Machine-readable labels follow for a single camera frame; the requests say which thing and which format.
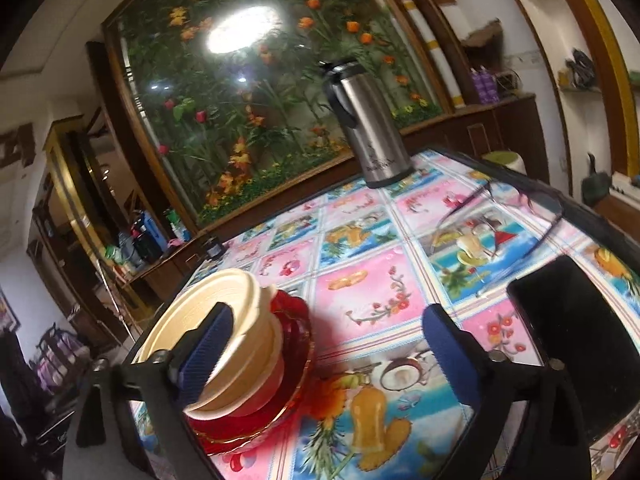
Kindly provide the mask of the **black smartphone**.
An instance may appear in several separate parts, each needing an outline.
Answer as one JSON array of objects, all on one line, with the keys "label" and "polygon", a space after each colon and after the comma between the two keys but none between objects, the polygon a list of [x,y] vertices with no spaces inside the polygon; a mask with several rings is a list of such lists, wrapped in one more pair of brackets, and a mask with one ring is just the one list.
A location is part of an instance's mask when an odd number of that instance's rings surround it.
[{"label": "black smartphone", "polygon": [[639,403],[639,351],[587,274],[567,256],[506,286],[540,355],[562,361],[590,443]]}]

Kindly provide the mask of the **eyeglasses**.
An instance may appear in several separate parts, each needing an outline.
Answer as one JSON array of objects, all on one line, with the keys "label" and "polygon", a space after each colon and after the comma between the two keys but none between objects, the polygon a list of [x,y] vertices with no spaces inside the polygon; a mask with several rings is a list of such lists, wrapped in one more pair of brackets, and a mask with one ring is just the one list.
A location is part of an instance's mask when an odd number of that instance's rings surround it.
[{"label": "eyeglasses", "polygon": [[451,250],[469,266],[525,260],[563,216],[564,207],[551,192],[521,191],[489,181],[445,214],[428,238],[426,253]]}]

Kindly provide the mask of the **small black jar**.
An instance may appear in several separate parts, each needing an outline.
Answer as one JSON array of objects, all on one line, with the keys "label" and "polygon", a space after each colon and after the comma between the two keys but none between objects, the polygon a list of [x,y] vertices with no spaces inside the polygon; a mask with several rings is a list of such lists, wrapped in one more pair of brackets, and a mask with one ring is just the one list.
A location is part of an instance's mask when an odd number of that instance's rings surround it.
[{"label": "small black jar", "polygon": [[227,247],[218,236],[211,236],[203,243],[206,255],[211,259],[221,258],[227,251]]}]

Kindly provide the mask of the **stainless steel thermos jug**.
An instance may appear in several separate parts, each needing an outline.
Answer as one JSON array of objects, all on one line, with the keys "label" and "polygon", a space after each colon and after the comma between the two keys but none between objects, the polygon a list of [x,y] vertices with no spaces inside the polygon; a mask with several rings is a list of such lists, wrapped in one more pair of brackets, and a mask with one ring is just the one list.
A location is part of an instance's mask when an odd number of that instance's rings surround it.
[{"label": "stainless steel thermos jug", "polygon": [[322,90],[369,188],[408,177],[413,162],[373,76],[356,60],[318,63]]}]

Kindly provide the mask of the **colourful patterned tablecloth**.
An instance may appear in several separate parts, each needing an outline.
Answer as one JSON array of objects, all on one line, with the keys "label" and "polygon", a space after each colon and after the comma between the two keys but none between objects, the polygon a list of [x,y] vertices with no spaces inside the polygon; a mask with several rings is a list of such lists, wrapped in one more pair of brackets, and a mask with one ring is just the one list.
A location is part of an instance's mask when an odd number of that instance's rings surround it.
[{"label": "colourful patterned tablecloth", "polygon": [[[408,466],[429,477],[471,414],[418,341],[420,315],[431,302],[441,301],[483,347],[519,363],[539,362],[506,290],[490,284],[513,261],[469,266],[451,250],[426,253],[438,222],[485,182],[465,162],[428,151],[416,158],[412,176],[380,190],[361,180],[334,188],[230,240],[227,255],[198,268],[190,287],[235,267],[302,298],[312,315],[314,348],[329,372],[321,382],[321,414],[284,425],[254,450],[227,445],[215,458],[226,478],[361,478],[360,458],[349,451],[349,408],[367,384],[378,389],[388,419],[412,423],[404,445],[371,477],[397,478]],[[639,281],[608,249],[609,238],[620,238],[620,230],[571,204],[527,265],[574,257],[636,334]]]}]

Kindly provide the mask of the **flower garden mural panel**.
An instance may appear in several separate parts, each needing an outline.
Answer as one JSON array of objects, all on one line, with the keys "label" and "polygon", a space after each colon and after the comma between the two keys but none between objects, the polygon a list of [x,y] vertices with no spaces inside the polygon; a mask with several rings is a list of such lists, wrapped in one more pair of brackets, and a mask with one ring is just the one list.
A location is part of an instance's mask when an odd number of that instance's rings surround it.
[{"label": "flower garden mural panel", "polygon": [[348,153],[324,62],[360,62],[399,127],[444,110],[390,0],[124,0],[104,32],[134,131],[201,227]]}]

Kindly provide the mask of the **white plastic bucket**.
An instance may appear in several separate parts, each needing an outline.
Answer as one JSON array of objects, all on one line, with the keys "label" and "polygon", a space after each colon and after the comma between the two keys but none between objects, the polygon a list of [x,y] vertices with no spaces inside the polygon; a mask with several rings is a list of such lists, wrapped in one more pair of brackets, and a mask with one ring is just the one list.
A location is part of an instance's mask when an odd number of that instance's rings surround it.
[{"label": "white plastic bucket", "polygon": [[527,174],[525,162],[518,153],[512,151],[493,151],[483,155],[482,159],[509,168],[519,174]]}]

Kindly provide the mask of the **beige plastic bowl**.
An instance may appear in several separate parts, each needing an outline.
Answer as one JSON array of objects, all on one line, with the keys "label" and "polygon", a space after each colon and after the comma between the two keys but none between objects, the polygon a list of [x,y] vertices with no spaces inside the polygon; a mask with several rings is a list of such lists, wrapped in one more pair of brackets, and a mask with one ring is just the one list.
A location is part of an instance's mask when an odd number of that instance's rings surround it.
[{"label": "beige plastic bowl", "polygon": [[180,294],[154,322],[136,364],[169,358],[178,405],[193,420],[244,416],[264,406],[283,377],[278,288],[228,269]]}]

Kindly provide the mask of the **wooden sideboard counter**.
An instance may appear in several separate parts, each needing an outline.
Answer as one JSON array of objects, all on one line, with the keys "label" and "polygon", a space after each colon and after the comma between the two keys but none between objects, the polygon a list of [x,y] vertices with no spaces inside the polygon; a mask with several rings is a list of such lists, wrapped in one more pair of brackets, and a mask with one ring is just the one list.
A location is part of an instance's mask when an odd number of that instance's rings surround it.
[{"label": "wooden sideboard counter", "polygon": [[[403,128],[401,135],[411,155],[437,146],[479,158],[506,148],[522,156],[529,177],[544,183],[550,182],[544,134],[533,93],[509,98],[498,104],[471,105],[457,114],[436,117]],[[130,296],[139,296],[142,302],[155,308],[167,300],[186,276],[195,270],[196,263],[205,254],[203,244],[209,237],[216,235],[228,240],[360,174],[355,157],[344,153],[276,186],[245,205],[232,208],[228,214],[208,226],[198,228],[191,223],[189,230],[194,240],[130,278],[128,283],[122,285],[122,290]]]}]

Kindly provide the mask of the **clothes drying rack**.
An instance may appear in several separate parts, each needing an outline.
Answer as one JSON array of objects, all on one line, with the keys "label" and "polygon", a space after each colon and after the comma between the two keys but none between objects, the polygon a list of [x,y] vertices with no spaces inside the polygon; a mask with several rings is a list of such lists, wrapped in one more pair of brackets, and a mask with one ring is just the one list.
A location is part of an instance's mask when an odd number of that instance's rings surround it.
[{"label": "clothes drying rack", "polygon": [[56,324],[43,333],[37,350],[35,371],[43,390],[51,394],[75,387],[91,358],[90,349],[74,333]]}]

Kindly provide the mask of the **blue plastic bottle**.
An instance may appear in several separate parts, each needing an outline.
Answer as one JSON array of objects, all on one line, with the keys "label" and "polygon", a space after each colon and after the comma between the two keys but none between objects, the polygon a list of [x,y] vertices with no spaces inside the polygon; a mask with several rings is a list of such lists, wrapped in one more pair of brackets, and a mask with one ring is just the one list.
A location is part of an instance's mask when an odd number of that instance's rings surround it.
[{"label": "blue plastic bottle", "polygon": [[146,232],[148,232],[151,235],[154,242],[160,248],[160,251],[166,252],[168,248],[167,240],[163,236],[163,233],[160,232],[160,228],[157,226],[153,217],[146,210],[144,210],[142,211],[141,218],[142,218],[142,223],[146,229]]}]

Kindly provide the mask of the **purple bottle pair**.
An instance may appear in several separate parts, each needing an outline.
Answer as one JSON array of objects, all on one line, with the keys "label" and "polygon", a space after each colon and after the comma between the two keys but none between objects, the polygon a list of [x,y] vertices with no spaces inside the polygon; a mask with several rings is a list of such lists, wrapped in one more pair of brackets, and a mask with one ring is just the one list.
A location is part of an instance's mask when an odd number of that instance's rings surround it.
[{"label": "purple bottle pair", "polygon": [[487,68],[484,66],[479,70],[473,68],[471,77],[482,104],[494,104],[500,101],[495,77]]}]

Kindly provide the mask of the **white paper bowl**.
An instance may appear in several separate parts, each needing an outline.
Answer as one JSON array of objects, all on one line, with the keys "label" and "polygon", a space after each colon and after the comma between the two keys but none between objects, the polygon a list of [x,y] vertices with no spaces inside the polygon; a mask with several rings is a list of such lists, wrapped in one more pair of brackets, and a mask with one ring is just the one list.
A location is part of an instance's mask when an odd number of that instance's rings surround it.
[{"label": "white paper bowl", "polygon": [[247,366],[221,393],[202,406],[189,406],[184,412],[192,419],[213,420],[233,413],[253,413],[263,406],[280,386],[283,374],[282,326],[278,318],[268,316],[268,342],[261,342]]}]

